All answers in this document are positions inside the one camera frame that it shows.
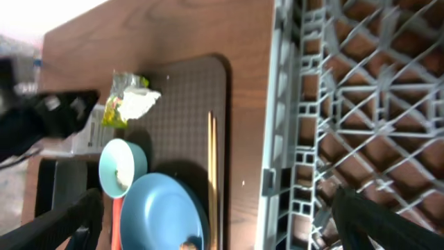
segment crumpled plastic wrapper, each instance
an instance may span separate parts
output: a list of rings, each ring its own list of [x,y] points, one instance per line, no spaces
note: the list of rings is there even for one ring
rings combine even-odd
[[[129,119],[138,119],[148,112],[161,96],[148,86],[149,81],[142,76],[114,73],[102,125],[126,128]]]

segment wooden table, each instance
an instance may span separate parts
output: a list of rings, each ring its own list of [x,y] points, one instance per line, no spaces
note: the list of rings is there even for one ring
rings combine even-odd
[[[206,54],[227,59],[231,119],[228,249],[252,249],[262,161],[271,0],[110,0],[46,34],[41,82],[45,90],[99,89],[112,72]],[[33,219],[40,159],[30,161],[22,222]],[[98,249],[109,249],[110,200]]]

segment wooden chopstick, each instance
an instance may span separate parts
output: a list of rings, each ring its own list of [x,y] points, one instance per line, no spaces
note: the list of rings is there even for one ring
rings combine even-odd
[[[208,112],[208,213],[210,221],[211,250],[218,244],[217,209],[217,136],[216,118]]]

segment dish rack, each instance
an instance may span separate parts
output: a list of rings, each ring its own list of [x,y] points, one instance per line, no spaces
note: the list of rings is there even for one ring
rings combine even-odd
[[[444,182],[424,162],[444,145],[444,19],[431,18],[444,3],[423,2],[275,0],[256,249],[341,248],[327,194],[338,185],[441,230],[425,203],[443,204]],[[405,49],[409,35],[424,48]],[[334,160],[326,141],[342,148]],[[376,143],[396,159],[375,163],[364,149]],[[364,174],[339,171],[350,160]]]

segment gray placemat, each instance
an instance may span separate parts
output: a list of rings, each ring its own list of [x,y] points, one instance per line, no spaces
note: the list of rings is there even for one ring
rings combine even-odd
[[[162,97],[146,115],[129,122],[126,139],[142,145],[150,171],[164,172],[187,184],[207,212],[207,119],[212,111],[218,128],[219,221],[223,222],[227,92],[223,64],[215,57],[204,57],[142,73]],[[219,224],[222,243],[223,223]]]

